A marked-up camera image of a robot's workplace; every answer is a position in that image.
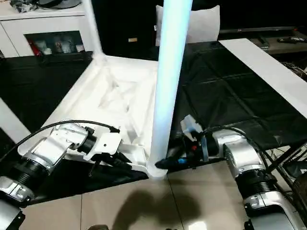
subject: floor tile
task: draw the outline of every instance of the floor tile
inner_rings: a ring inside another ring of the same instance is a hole
[[[226,162],[168,176],[185,230],[241,230],[248,219]]]
[[[79,230],[81,195],[28,206],[20,230]]]
[[[182,230],[168,180],[143,180],[82,198],[82,230],[106,224],[111,230]]]

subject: black tablecloth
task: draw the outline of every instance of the black tablecloth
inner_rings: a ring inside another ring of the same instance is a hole
[[[158,48],[129,57],[157,60]],[[89,61],[85,54],[48,57],[43,63],[35,57],[9,58],[0,64],[0,96],[34,131],[56,108]],[[188,114],[204,127],[238,127],[267,150],[307,140],[307,120],[217,42],[186,45],[172,130],[180,130],[180,121]],[[18,154],[12,154],[5,165],[16,158]],[[88,163],[63,160],[34,203],[147,178],[141,172],[106,166],[99,167],[89,178],[90,167]]]

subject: white strip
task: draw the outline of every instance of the white strip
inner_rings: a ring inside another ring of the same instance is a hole
[[[220,43],[307,118],[307,82],[245,38]]]
[[[26,136],[30,135],[30,131],[21,123],[16,115],[0,98],[0,128],[15,142],[19,142]]]
[[[95,14],[92,6],[92,1],[91,0],[83,0],[82,4],[85,8],[85,15],[88,21],[88,26],[91,31],[91,36],[94,44],[94,51],[96,54],[102,54],[102,47],[101,47],[101,42],[99,38],[99,32],[97,29],[97,24],[96,24],[96,19],[95,19]]]

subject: white cloth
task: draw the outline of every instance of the white cloth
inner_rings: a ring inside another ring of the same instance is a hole
[[[157,36],[160,45],[163,7],[156,6]],[[186,43],[216,41],[220,31],[220,6],[208,10],[191,11]]]

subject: black cable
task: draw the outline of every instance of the black cable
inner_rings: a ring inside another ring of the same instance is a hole
[[[96,121],[87,121],[87,120],[68,120],[68,121],[59,121],[59,122],[55,122],[52,123],[50,125],[41,127],[40,129],[38,129],[37,131],[35,131],[34,133],[31,133],[30,135],[26,136],[24,139],[22,139],[21,141],[19,141],[13,148],[11,148],[7,153],[5,153],[3,155],[3,157],[1,157],[0,162],[7,156],[9,155],[14,149],[16,149],[17,147],[19,147],[20,145],[22,145],[23,143],[25,143],[28,139],[34,137],[36,134],[48,129],[48,128],[52,128],[54,126],[58,126],[58,125],[63,125],[63,124],[70,124],[70,123],[87,123],[87,124],[93,124],[93,125],[98,125],[98,126],[102,126],[102,127],[106,127],[110,129],[110,132],[112,133],[119,133],[120,130],[113,127],[113,126],[109,126],[100,122],[96,122]]]
[[[284,152],[283,150],[281,150],[281,149],[279,149],[279,148],[277,148],[277,150],[279,150],[279,151],[281,151],[281,152]]]
[[[259,145],[258,143],[256,143],[255,141],[253,141],[253,140],[252,140],[251,138],[249,138],[243,131],[241,131],[241,130],[239,130],[239,129],[237,129],[237,128],[234,128],[234,127],[224,127],[224,126],[213,127],[213,128],[209,128],[209,129],[206,129],[206,130],[202,131],[202,132],[200,133],[200,135],[202,136],[202,135],[205,135],[205,134],[207,134],[207,133],[212,133],[212,132],[215,132],[215,131],[220,131],[220,130],[225,130],[225,129],[226,129],[226,130],[235,131],[235,132],[241,134],[242,136],[244,136],[244,137],[246,138],[246,140],[247,140],[255,149],[257,149],[257,150],[259,151],[259,155],[260,155],[260,157],[261,157],[261,159],[262,159],[262,161],[263,161],[263,164],[264,164],[265,168],[268,168],[268,167],[269,167],[269,166],[268,166],[268,163],[266,162],[265,157],[267,157],[268,160],[269,160],[270,162],[273,162],[272,157],[271,157],[265,150],[263,150],[263,148],[260,147],[260,145]]]
[[[40,3],[38,3],[38,2],[39,2],[39,1],[36,2],[36,5],[37,5],[37,6],[42,7],[42,8],[51,9],[51,8],[54,7],[54,6],[59,5],[59,4],[62,2],[62,0],[52,0],[52,1],[50,1],[50,2],[48,2],[48,3],[44,3],[44,4],[40,4]]]
[[[255,141],[253,141],[252,139],[250,139],[249,137],[246,136],[246,134],[244,132],[242,132],[241,130],[238,130],[236,128],[233,128],[233,127],[223,127],[223,126],[220,126],[220,127],[214,127],[214,128],[209,128],[207,130],[204,130],[201,132],[201,135],[205,135],[209,132],[215,132],[215,131],[220,131],[220,130],[224,130],[224,129],[227,129],[227,130],[232,130],[232,131],[235,131],[239,134],[241,134],[242,136],[244,136],[246,138],[246,140],[253,146],[253,147],[256,147],[259,151],[259,155],[265,165],[266,168],[268,168],[268,164],[266,162],[266,159],[264,156],[266,156],[268,158],[268,160],[270,162],[273,162],[273,159],[272,157],[265,151],[263,150],[259,144],[257,144]],[[286,181],[286,183],[289,185],[289,187],[291,188],[291,190],[293,191],[294,194],[297,195],[297,197],[299,198],[299,202],[302,206],[302,209],[304,211],[304,213],[307,215],[307,208],[305,207],[304,205],[304,201],[303,201],[303,198],[302,196],[300,195],[299,191],[296,190],[296,188],[293,186],[291,180],[287,177],[287,175],[282,171],[282,169],[278,166],[276,168],[276,170],[279,172],[279,174],[283,177],[283,179]],[[283,194],[283,196],[285,196],[289,202],[294,205],[294,202],[293,200],[290,198],[290,196],[284,192],[284,190],[277,184],[277,182],[275,183],[275,187]]]
[[[44,6],[40,6],[38,5],[40,8],[43,8],[43,9],[52,9],[52,10],[65,10],[65,9],[71,9],[71,8],[74,8],[76,6],[79,6],[81,3],[78,3],[77,5],[74,5],[74,6],[70,6],[70,7],[51,7],[51,8],[48,8],[48,7],[44,7]]]

